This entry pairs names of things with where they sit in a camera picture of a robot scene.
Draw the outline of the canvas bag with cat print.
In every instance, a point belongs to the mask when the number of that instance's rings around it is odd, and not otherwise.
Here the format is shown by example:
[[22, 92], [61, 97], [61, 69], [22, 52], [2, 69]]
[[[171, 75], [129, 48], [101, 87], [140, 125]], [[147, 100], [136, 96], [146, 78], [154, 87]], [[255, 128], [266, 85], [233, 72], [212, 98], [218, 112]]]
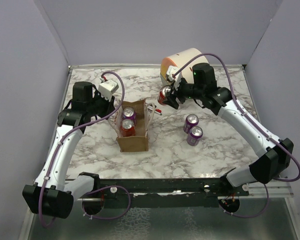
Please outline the canvas bag with cat print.
[[[124, 153], [147, 152], [149, 150], [149, 130], [152, 124], [155, 112], [148, 110], [148, 107], [155, 107], [153, 102], [146, 103], [146, 99], [134, 102], [124, 101], [119, 110], [108, 119], [109, 125], [117, 133], [116, 141], [120, 151]], [[123, 121], [123, 112], [125, 108], [133, 108], [136, 113], [135, 135], [124, 136], [121, 130]]]

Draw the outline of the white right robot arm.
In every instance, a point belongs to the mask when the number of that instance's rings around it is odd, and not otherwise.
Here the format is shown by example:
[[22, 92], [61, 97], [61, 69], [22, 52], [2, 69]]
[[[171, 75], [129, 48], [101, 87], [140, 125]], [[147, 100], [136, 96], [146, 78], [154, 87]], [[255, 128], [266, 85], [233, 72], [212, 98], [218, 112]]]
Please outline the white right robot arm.
[[267, 184], [289, 166], [293, 142], [272, 134], [246, 111], [228, 88], [219, 87], [214, 68], [208, 63], [198, 63], [192, 67], [193, 83], [188, 83], [179, 68], [173, 65], [168, 67], [165, 75], [172, 84], [164, 104], [178, 109], [186, 99], [201, 101], [203, 108], [211, 110], [230, 124], [258, 157], [250, 165], [234, 168], [223, 176], [219, 189], [224, 195], [232, 195], [243, 184]]

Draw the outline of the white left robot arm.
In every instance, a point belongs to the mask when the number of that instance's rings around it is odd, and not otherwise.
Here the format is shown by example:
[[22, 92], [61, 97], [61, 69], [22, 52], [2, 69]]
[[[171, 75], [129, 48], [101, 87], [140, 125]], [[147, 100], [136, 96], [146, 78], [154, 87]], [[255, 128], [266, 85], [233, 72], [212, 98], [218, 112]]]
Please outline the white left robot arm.
[[66, 175], [88, 123], [93, 117], [102, 120], [114, 111], [113, 94], [118, 88], [112, 80], [98, 86], [87, 81], [73, 85], [72, 98], [58, 115], [55, 138], [44, 167], [34, 183], [25, 185], [22, 191], [32, 213], [65, 219], [74, 201], [85, 194], [93, 198], [100, 193], [98, 175], [81, 173], [70, 183], [66, 183]]

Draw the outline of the red soda can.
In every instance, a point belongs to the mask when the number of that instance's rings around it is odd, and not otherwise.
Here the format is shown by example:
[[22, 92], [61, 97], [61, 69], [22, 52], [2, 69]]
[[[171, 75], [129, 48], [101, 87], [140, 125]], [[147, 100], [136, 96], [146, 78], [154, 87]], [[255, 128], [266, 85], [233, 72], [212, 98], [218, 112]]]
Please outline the red soda can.
[[167, 99], [166, 95], [170, 91], [171, 91], [170, 85], [165, 85], [160, 89], [158, 96], [157, 96], [157, 101], [160, 105], [162, 105], [162, 106], [165, 105], [164, 101]]
[[123, 137], [131, 137], [136, 135], [134, 121], [131, 119], [124, 119], [120, 125], [120, 132]]

